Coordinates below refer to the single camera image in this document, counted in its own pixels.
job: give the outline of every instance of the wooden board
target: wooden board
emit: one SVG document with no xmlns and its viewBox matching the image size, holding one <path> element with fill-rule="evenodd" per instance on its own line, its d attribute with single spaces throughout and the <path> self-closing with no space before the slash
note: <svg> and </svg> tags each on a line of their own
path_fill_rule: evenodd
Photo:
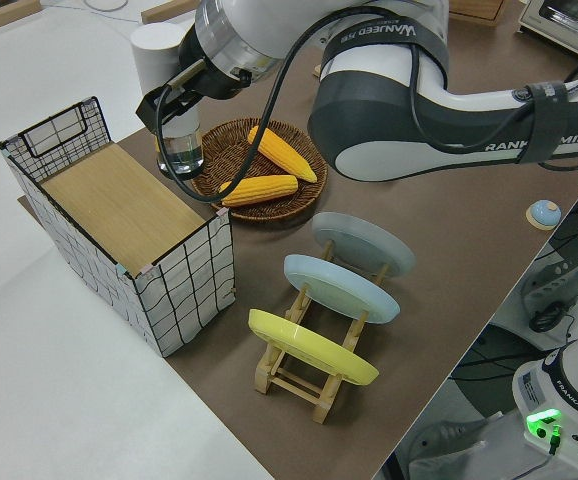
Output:
<svg viewBox="0 0 578 480">
<path fill-rule="evenodd" d="M 0 27 L 42 10 L 40 0 L 18 0 L 0 7 Z"/>
<path fill-rule="evenodd" d="M 190 12 L 198 6 L 199 0 L 171 0 L 142 12 L 142 23 L 164 22 L 183 13 Z"/>
<path fill-rule="evenodd" d="M 495 25 L 504 4 L 505 0 L 449 0 L 449 13 L 452 18 Z"/>
<path fill-rule="evenodd" d="M 43 188 L 134 277 L 204 220 L 111 143 Z"/>
</svg>

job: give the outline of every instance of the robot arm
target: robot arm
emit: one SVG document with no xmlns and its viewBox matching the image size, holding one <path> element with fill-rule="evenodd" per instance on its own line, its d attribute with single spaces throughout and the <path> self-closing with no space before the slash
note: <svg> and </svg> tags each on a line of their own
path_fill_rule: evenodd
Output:
<svg viewBox="0 0 578 480">
<path fill-rule="evenodd" d="M 345 11 L 353 16 L 337 16 Z M 308 129 L 339 173 L 382 181 L 578 156 L 578 80 L 447 92 L 445 0 L 205 0 L 179 49 L 182 70 L 198 61 L 204 68 L 176 88 L 196 101 L 231 98 L 270 75 L 325 17 L 317 31 L 327 48 Z M 141 116 L 147 126 L 152 113 Z"/>
</svg>

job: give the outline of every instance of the storage box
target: storage box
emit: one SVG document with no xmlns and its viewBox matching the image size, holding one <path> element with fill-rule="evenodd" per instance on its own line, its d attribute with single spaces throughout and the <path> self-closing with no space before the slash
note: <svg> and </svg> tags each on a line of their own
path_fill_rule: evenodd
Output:
<svg viewBox="0 0 578 480">
<path fill-rule="evenodd" d="M 95 97 L 0 150 L 67 263 L 160 355 L 235 300 L 229 212 L 204 221 L 111 142 Z"/>
</svg>

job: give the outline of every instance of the green light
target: green light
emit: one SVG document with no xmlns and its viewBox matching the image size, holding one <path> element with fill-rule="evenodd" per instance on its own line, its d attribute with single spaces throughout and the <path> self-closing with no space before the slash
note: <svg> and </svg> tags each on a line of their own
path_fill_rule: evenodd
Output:
<svg viewBox="0 0 578 480">
<path fill-rule="evenodd" d="M 545 426 L 553 422 L 556 418 L 560 417 L 560 415 L 561 415 L 560 410 L 557 410 L 555 408 L 550 408 L 542 412 L 533 413 L 527 416 L 527 428 L 533 435 L 538 436 L 537 433 L 538 428 L 540 427 L 544 428 Z M 554 425 L 553 434 L 560 435 L 559 426 Z"/>
</svg>

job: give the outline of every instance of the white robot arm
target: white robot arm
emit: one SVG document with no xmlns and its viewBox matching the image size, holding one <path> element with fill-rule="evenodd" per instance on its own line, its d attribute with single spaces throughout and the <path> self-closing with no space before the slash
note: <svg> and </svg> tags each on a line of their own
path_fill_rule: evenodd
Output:
<svg viewBox="0 0 578 480">
<path fill-rule="evenodd" d="M 559 459 L 578 469 L 578 340 L 522 365 L 512 386 L 527 441 L 549 451 L 561 437 Z"/>
<path fill-rule="evenodd" d="M 231 98 L 282 64 L 281 77 L 296 42 L 318 32 L 327 46 L 309 135 L 342 175 L 383 181 L 577 157 L 578 80 L 452 95 L 447 18 L 446 0 L 203 1 L 180 46 L 183 75 L 171 82 L 178 103 L 161 115 Z M 154 133 L 159 93 L 139 108 Z"/>
</svg>

